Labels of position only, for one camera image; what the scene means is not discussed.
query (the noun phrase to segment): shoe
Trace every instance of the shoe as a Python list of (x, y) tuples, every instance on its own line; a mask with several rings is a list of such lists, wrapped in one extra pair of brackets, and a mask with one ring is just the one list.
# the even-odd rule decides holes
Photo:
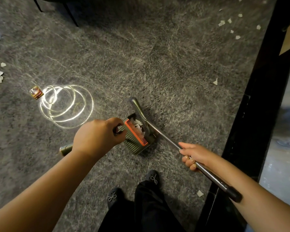
[(153, 169), (150, 170), (147, 173), (145, 180), (154, 183), (157, 187), (160, 188), (160, 185), (161, 185), (160, 177), (159, 177), (159, 173), (156, 170), (153, 170)]
[(112, 189), (107, 195), (108, 209), (110, 209), (114, 203), (124, 199), (125, 199), (124, 192), (120, 188), (116, 187)]

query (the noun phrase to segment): chair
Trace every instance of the chair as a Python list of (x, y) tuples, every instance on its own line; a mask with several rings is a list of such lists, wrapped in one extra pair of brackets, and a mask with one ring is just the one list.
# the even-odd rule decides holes
[[(78, 24), (77, 22), (75, 21), (71, 11), (69, 10), (69, 7), (67, 6), (67, 2), (70, 2), (70, 1), (77, 1), (77, 0), (44, 0), (44, 1), (49, 1), (49, 2), (57, 2), (57, 3), (62, 3), (63, 6), (65, 7), (66, 11), (68, 12), (69, 16), (71, 17), (71, 19), (73, 20), (73, 22), (75, 23), (75, 25), (78, 27)], [(37, 2), (37, 0), (34, 0), (36, 6), (38, 7), (39, 11), (43, 12), (39, 6), (39, 3)]]

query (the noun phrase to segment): chair leg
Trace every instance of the chair leg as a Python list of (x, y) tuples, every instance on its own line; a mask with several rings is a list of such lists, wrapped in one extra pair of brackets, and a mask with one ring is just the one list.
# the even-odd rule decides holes
[(75, 19), (74, 19), (73, 15), (72, 15), (71, 11), (69, 10), (69, 7), (67, 6), (67, 4), (66, 3), (62, 3), (62, 4), (66, 8), (69, 16), (71, 17), (71, 19), (73, 20), (73, 22), (75, 23), (75, 25), (78, 27), (77, 22), (75, 21)]
[(35, 4), (36, 4), (36, 6), (38, 7), (39, 11), (43, 12), (43, 11), (41, 10), (41, 8), (40, 8), (39, 3), (37, 2), (37, 0), (34, 0), (34, 2), (35, 2)]

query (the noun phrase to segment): person's left hand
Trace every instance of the person's left hand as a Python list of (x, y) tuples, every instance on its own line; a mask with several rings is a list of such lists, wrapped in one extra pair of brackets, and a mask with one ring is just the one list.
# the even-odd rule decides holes
[(113, 128), (120, 125), (124, 123), (119, 118), (93, 120), (82, 125), (75, 134), (72, 151), (90, 155), (98, 161), (125, 140), (127, 130), (117, 135), (113, 133)]

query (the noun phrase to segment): hand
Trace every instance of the hand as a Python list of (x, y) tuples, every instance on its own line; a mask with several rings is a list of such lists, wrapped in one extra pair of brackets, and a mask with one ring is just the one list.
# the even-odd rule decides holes
[(184, 142), (179, 142), (178, 144), (183, 148), (179, 151), (182, 155), (184, 155), (184, 157), (182, 157), (182, 161), (187, 167), (190, 168), (191, 171), (194, 172), (198, 171), (197, 165), (195, 164), (196, 161), (210, 167), (210, 163), (213, 158), (219, 157), (215, 153), (198, 144), (189, 144)]
[(90, 155), (98, 161), (125, 140), (126, 130), (116, 136), (113, 133), (113, 128), (118, 130), (120, 125), (124, 123), (119, 118), (93, 120), (82, 125), (75, 134), (72, 151)]

